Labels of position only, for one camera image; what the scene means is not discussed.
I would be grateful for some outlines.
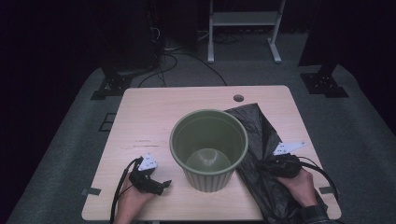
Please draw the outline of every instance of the garbage bag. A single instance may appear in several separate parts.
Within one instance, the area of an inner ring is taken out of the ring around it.
[[[275,176],[256,167],[258,161],[272,159],[276,146],[281,142],[274,127],[257,104],[242,105],[225,112],[236,117],[247,130],[247,155],[236,167],[236,171],[260,207],[264,222],[303,223],[299,214],[301,206],[291,197],[289,191]]]

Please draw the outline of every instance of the trash can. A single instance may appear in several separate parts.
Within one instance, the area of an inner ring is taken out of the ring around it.
[[[223,189],[248,151],[248,135],[234,116],[203,109],[180,119],[170,136],[173,158],[203,192]]]

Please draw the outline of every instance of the white rack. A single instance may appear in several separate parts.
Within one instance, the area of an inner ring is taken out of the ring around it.
[[[274,31],[271,38],[267,38],[268,45],[273,54],[275,63],[281,63],[279,52],[277,51],[275,41],[279,30],[280,21],[282,20],[283,8],[286,0],[281,0],[278,11],[260,11],[260,12],[214,12],[213,0],[210,0],[209,15],[209,43],[207,45],[207,61],[213,63],[215,54],[213,48],[213,27],[215,26],[254,26],[254,25],[274,25]]]

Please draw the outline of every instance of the carpeted floor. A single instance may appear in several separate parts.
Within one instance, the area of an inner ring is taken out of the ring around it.
[[[267,35],[237,37],[243,38],[231,45],[215,45],[215,63],[210,67],[204,63],[205,44],[197,50],[167,52],[160,58],[161,69],[134,78],[132,87],[223,86],[224,81],[229,86],[288,86],[324,170],[341,190],[341,220],[396,223],[392,212],[396,208],[396,138],[356,79],[338,65],[333,77],[349,97],[311,95],[300,74],[317,72],[318,67],[297,66],[307,34],[278,35],[281,64],[273,62]],[[81,192],[91,186],[108,137],[99,128],[107,113],[117,112],[121,99],[90,100],[104,77],[98,68],[81,88],[8,223],[90,223],[81,217],[85,203]]]

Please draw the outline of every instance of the light wood table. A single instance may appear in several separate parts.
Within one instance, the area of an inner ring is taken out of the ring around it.
[[[241,103],[233,97],[244,96]],[[198,109],[226,110],[258,103],[283,142],[306,142],[295,151],[320,165],[296,104],[285,86],[186,87],[129,89],[124,93],[92,188],[82,211],[86,220],[109,220],[114,192],[123,169],[130,161],[148,152],[158,162],[151,178],[171,179],[170,188],[143,208],[140,220],[260,220],[259,206],[235,171],[228,185],[217,192],[204,193],[191,187],[170,149],[170,132],[184,115]],[[316,188],[330,186],[319,173],[312,172]],[[330,218],[341,216],[332,194],[320,195],[329,205]]]

